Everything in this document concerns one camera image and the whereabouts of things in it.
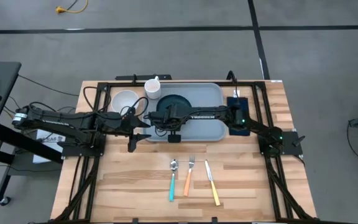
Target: knife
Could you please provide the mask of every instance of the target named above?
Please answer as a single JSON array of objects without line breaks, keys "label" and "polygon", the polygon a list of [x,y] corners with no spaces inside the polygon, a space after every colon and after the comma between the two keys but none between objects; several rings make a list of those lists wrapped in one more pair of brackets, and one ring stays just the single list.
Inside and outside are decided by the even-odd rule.
[{"label": "knife", "polygon": [[221,204],[221,202],[219,201],[218,193],[217,193],[215,185],[214,185],[214,180],[212,179],[211,168],[209,168],[207,160],[205,160],[205,168],[206,168],[206,173],[208,175],[208,179],[209,179],[209,181],[211,181],[212,193],[214,194],[215,204],[216,204],[216,206],[219,206]]}]

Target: desk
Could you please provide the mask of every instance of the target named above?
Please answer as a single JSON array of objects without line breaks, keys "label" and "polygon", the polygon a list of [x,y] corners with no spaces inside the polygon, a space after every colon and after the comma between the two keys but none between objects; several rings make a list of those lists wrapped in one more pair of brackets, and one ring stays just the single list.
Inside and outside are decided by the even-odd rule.
[{"label": "desk", "polygon": [[[83,82],[76,112],[90,111],[82,89],[96,85],[97,82]],[[293,129],[283,83],[266,81],[266,86],[274,124],[284,131]],[[145,94],[142,87],[114,87],[111,95],[124,89],[135,91],[139,97]],[[251,88],[239,86],[238,89],[241,97],[248,97],[250,116],[256,119]],[[234,88],[222,87],[222,90],[226,103],[226,97],[233,96]],[[94,90],[87,92],[91,103],[95,93]],[[259,96],[259,99],[266,122],[262,97]],[[137,112],[142,108],[143,104],[140,104]],[[184,197],[189,154],[196,155],[196,162],[189,197]],[[171,159],[179,161],[174,202],[168,201]],[[214,204],[205,159],[209,161],[221,200],[219,207]],[[282,156],[282,161],[289,191],[307,213],[315,216],[303,164],[293,156]],[[68,204],[76,162],[77,158],[73,157],[63,163],[51,218],[57,217]],[[80,218],[85,214],[87,196],[85,192]],[[285,207],[279,190],[278,197],[284,217]],[[244,137],[230,136],[227,132],[226,137],[218,142],[168,144],[143,140],[138,142],[132,154],[127,152],[126,138],[108,136],[104,156],[99,163],[91,222],[131,222],[133,218],[139,218],[140,222],[210,222],[211,217],[217,217],[220,222],[274,221],[265,161],[260,155],[255,134]]]}]

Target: light blue tray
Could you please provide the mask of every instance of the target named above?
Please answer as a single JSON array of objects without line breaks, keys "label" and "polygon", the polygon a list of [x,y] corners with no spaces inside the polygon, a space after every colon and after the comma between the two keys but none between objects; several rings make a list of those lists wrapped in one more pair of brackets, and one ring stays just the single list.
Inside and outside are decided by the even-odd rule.
[{"label": "light blue tray", "polygon": [[[161,83],[161,98],[176,94],[185,97],[193,107],[223,105],[222,89],[215,83]],[[149,99],[149,106],[144,114],[156,111],[159,99]],[[150,134],[148,141],[168,141],[168,132],[164,137],[155,133],[155,127],[144,128],[144,134]],[[219,141],[226,135],[226,125],[218,120],[189,120],[177,132],[182,141]]]}]

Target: metal spoon head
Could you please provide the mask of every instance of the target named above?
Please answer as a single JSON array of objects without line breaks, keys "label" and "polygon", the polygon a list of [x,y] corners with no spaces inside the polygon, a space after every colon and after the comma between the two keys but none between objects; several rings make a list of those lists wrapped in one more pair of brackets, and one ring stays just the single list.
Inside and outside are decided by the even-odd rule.
[{"label": "metal spoon head", "polygon": [[171,160],[170,167],[171,167],[172,171],[175,171],[178,169],[178,162],[176,159]]}]

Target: concrete floor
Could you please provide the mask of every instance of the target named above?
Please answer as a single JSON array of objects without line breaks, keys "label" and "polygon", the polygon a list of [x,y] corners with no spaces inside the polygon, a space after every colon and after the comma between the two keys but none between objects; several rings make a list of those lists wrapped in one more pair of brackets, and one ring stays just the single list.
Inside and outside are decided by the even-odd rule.
[{"label": "concrete floor", "polygon": [[[93,0],[80,14],[54,13],[57,5],[70,3],[0,0],[0,29],[252,24],[247,1],[240,0]],[[358,25],[358,0],[265,0],[255,1],[255,8],[260,26]],[[306,135],[302,146],[318,216],[358,223],[358,158],[346,141],[347,120],[358,116],[358,30],[261,35],[270,77],[284,81],[295,126]],[[0,61],[19,61],[21,75],[71,93],[79,92],[83,80],[133,73],[220,79],[233,70],[241,79],[262,78],[252,31],[1,34]],[[11,96],[20,105],[76,105],[74,97],[23,79]],[[14,108],[11,101],[7,105]],[[0,122],[9,125],[10,119],[2,114]],[[350,137],[358,151],[358,129]],[[0,181],[3,172],[0,167]],[[0,223],[48,220],[57,184],[56,173],[13,177],[7,194],[14,201],[0,207]]]}]

